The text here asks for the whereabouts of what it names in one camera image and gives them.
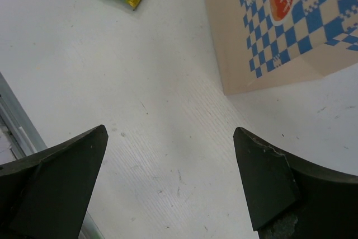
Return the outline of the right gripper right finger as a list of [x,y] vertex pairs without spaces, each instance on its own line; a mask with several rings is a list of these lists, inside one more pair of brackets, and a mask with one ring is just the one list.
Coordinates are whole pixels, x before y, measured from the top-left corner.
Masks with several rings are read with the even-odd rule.
[[259,238],[357,238],[357,176],[233,134],[252,228]]

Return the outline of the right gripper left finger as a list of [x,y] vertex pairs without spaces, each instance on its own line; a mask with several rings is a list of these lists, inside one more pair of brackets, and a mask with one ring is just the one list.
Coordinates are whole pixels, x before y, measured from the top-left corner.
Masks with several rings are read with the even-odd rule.
[[104,125],[1,165],[1,238],[78,238],[108,142]]

